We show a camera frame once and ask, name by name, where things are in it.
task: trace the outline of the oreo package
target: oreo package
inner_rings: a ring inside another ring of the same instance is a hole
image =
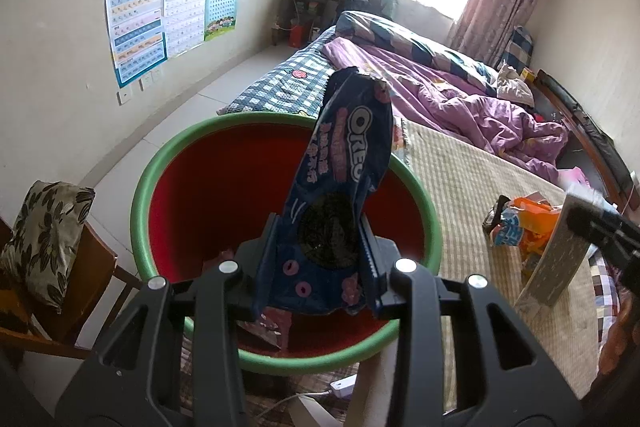
[[[389,89],[357,68],[329,79],[282,213],[270,306],[308,315],[364,306],[357,223],[389,164]]]

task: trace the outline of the trash bin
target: trash bin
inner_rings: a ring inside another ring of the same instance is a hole
[[[198,277],[207,259],[260,236],[269,213],[282,211],[315,123],[293,114],[235,113],[167,142],[143,172],[131,209],[140,277]],[[364,212],[376,235],[438,272],[442,237],[433,203],[395,156]],[[186,333],[193,333],[191,319]],[[256,373],[320,373],[369,358],[397,335],[397,321],[377,321],[368,309],[354,317],[293,315],[286,353],[240,344],[239,356],[242,368]]]

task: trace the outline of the wall socket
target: wall socket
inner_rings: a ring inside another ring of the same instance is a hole
[[[118,90],[118,102],[120,105],[125,105],[129,102],[130,99],[133,98],[133,89],[131,89],[131,84],[124,86]]]
[[[151,81],[155,84],[158,80],[162,80],[162,77],[164,76],[162,74],[162,68],[156,68],[155,70],[151,70],[149,71],[149,73],[151,74]]]
[[[147,71],[145,74],[143,74],[138,79],[138,81],[140,82],[140,89],[143,91],[146,91],[149,87],[151,87],[151,84],[153,84],[154,82],[151,71]]]

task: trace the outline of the light switch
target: light switch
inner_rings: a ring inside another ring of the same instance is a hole
[[[140,89],[143,91],[146,91],[149,87],[151,87],[151,84],[153,84],[153,81],[154,80],[153,80],[151,71],[147,71],[145,74],[143,74],[139,78]]]

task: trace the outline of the wooden chair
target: wooden chair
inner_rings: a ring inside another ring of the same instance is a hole
[[[12,230],[0,219],[0,250],[11,236]],[[111,277],[123,281],[125,286],[98,336],[113,322],[132,289],[142,287],[142,282],[137,277],[116,265],[117,258],[117,254],[97,237],[94,230],[89,225],[85,225],[78,245],[76,261],[69,275],[61,314],[36,301],[20,285],[14,282],[11,284],[12,291],[15,291],[27,315],[37,319],[50,340],[30,319],[28,329],[31,333],[20,333],[0,327],[0,345],[58,357],[85,359],[91,350],[76,346],[76,340],[82,326],[110,283]]]

